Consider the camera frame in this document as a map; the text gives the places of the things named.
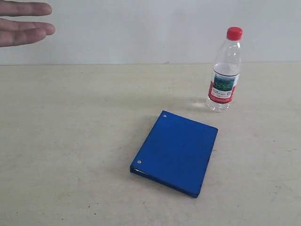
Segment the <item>person's open hand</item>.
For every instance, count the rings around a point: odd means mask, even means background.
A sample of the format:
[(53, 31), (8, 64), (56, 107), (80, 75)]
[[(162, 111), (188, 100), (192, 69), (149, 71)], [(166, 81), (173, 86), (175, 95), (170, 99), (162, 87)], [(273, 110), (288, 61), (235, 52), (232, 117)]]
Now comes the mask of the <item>person's open hand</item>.
[(52, 24), (44, 22), (18, 22), (4, 19), (4, 16), (47, 16), (52, 7), (43, 2), (0, 2), (0, 46), (13, 47), (39, 42), (55, 33)]

